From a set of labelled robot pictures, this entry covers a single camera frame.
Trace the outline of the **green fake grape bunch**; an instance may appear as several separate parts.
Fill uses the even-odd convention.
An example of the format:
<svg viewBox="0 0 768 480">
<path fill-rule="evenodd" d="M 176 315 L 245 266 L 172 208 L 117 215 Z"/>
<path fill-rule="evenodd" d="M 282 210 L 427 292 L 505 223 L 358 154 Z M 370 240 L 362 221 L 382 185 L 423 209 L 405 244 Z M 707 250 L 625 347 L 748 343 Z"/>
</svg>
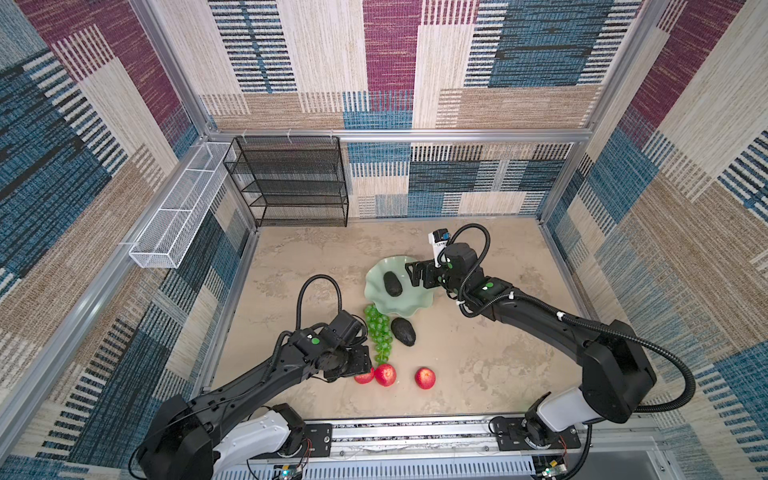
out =
<svg viewBox="0 0 768 480">
<path fill-rule="evenodd" d="M 374 345 L 374 362 L 377 365 L 385 364 L 389 361 L 394 340 L 391 319 L 381 313 L 374 304 L 367 305 L 364 314 L 368 327 L 368 337 Z"/>
</svg>

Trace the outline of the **dark avocado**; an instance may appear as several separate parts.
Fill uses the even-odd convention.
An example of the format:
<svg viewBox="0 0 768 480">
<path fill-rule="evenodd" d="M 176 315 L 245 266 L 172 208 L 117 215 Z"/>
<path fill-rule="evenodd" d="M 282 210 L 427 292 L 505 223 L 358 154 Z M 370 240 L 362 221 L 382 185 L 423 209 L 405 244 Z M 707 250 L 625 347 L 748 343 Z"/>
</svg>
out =
<svg viewBox="0 0 768 480">
<path fill-rule="evenodd" d="M 402 344 L 412 347 L 416 342 L 416 332 L 411 322 L 405 318 L 397 317 L 390 325 L 393 336 Z"/>
<path fill-rule="evenodd" d="M 384 288 L 390 297 L 399 297 L 403 293 L 403 287 L 399 276 L 392 271 L 387 271 L 383 275 Z"/>
</svg>

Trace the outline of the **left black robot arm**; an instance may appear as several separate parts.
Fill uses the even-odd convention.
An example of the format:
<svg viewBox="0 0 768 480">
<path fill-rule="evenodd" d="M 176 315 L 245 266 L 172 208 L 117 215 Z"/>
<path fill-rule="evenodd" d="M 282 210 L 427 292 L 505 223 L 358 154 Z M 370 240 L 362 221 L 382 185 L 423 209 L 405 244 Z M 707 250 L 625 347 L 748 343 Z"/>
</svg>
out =
<svg viewBox="0 0 768 480">
<path fill-rule="evenodd" d="M 129 474 L 212 479 L 263 455 L 305 466 L 314 447 L 305 421 L 286 403 L 268 403 L 313 377 L 332 383 L 369 373 L 367 336 L 365 321 L 343 308 L 328 323 L 281 332 L 270 357 L 238 378 L 191 400 L 166 400 L 129 457 Z"/>
</svg>

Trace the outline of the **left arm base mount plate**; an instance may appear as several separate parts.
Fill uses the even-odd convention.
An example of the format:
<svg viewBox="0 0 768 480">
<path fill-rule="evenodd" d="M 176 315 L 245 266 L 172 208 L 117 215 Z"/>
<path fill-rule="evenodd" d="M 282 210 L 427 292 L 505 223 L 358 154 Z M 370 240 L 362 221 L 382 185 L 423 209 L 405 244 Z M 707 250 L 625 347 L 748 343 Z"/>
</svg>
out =
<svg viewBox="0 0 768 480">
<path fill-rule="evenodd" d="M 327 458 L 331 454 L 333 425 L 306 423 L 289 434 L 284 454 L 289 458 Z"/>
</svg>

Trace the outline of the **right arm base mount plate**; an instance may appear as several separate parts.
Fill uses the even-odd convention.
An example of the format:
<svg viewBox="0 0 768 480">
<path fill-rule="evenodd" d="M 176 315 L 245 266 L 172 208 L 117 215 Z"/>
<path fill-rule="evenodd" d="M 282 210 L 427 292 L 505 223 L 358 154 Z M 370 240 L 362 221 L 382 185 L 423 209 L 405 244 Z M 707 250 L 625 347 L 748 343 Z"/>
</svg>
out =
<svg viewBox="0 0 768 480">
<path fill-rule="evenodd" d="M 555 432 L 540 421 L 525 417 L 495 416 L 489 421 L 488 429 L 500 451 L 579 450 L 582 447 L 574 427 Z"/>
</svg>

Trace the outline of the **red apple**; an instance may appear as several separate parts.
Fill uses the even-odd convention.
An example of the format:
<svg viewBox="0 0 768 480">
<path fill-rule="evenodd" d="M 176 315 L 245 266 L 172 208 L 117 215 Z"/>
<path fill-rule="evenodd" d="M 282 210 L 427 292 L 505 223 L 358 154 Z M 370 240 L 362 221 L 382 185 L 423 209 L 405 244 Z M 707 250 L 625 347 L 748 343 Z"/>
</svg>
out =
<svg viewBox="0 0 768 480">
<path fill-rule="evenodd" d="M 377 383 L 384 387 L 393 386 L 397 380 L 396 369 L 391 364 L 381 364 L 374 371 Z"/>
<path fill-rule="evenodd" d="M 354 376 L 354 381 L 358 384 L 364 385 L 372 382 L 375 379 L 375 369 L 371 368 L 368 373 L 363 373 Z"/>
<path fill-rule="evenodd" d="M 422 367 L 415 373 L 414 380 L 419 388 L 429 390 L 436 384 L 436 374 L 432 369 Z"/>
</svg>

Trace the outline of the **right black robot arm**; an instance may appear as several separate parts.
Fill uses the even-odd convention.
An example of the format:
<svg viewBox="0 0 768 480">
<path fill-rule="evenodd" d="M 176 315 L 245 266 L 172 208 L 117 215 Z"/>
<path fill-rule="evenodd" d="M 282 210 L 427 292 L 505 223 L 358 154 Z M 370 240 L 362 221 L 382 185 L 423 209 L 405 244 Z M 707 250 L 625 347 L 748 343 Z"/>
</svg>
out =
<svg viewBox="0 0 768 480">
<path fill-rule="evenodd" d="M 405 270 L 415 287 L 443 288 L 464 317 L 482 316 L 518 328 L 568 355 L 580 367 L 578 386 L 547 393 L 526 412 L 521 429 L 532 448 L 549 447 L 577 423 L 621 424 L 635 413 L 674 411 L 693 399 L 696 380 L 691 369 L 668 349 L 638 337 L 627 323 L 579 317 L 486 275 L 482 262 L 490 250 L 490 233 L 481 224 L 463 225 L 458 231 L 470 229 L 483 234 L 482 251 L 439 229 L 428 236 L 432 259 L 409 262 Z M 671 363 L 684 380 L 682 392 L 660 404 L 644 401 L 657 383 L 649 352 Z"/>
</svg>

